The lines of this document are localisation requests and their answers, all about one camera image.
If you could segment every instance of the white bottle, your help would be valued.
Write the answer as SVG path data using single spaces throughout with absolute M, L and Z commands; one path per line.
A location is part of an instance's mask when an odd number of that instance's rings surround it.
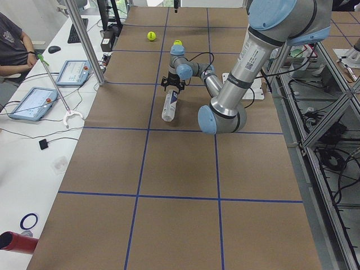
M 166 94 L 163 113 L 161 115 L 165 122 L 171 122 L 174 119 L 177 100 L 178 92 L 170 89 Z

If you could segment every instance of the blue and white device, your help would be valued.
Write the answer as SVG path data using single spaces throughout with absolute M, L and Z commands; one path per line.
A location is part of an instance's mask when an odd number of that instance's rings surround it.
M 86 82 L 90 69 L 90 63 L 87 60 L 67 60 L 56 79 L 56 85 L 80 87 Z
M 57 100 L 55 89 L 33 87 L 9 114 L 10 118 L 39 121 Z

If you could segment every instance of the person's arm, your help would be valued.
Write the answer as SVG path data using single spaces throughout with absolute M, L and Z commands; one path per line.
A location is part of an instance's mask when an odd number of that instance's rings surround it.
M 24 44 L 26 50 L 30 52 L 28 53 L 28 65 L 32 68 L 36 64 L 36 61 L 38 61 L 34 54 L 35 50 L 34 50 L 33 42 L 24 31 L 21 32 L 20 39 Z
M 9 76 L 16 73 L 26 72 L 32 69 L 29 65 L 0 66 L 0 76 Z

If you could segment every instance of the computer mouse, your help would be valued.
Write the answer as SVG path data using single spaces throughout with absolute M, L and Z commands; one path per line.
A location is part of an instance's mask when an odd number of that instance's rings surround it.
M 59 50 L 61 50 L 61 48 L 59 46 L 50 46 L 47 51 L 49 53 L 54 53 L 54 52 L 58 52 Z

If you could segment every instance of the yellow ball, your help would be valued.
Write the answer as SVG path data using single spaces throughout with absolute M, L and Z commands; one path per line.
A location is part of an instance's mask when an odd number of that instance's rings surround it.
M 156 39 L 156 34 L 153 31 L 147 33 L 147 39 L 150 41 L 154 41 Z
M 174 45 L 182 45 L 181 40 L 177 39 L 174 41 Z

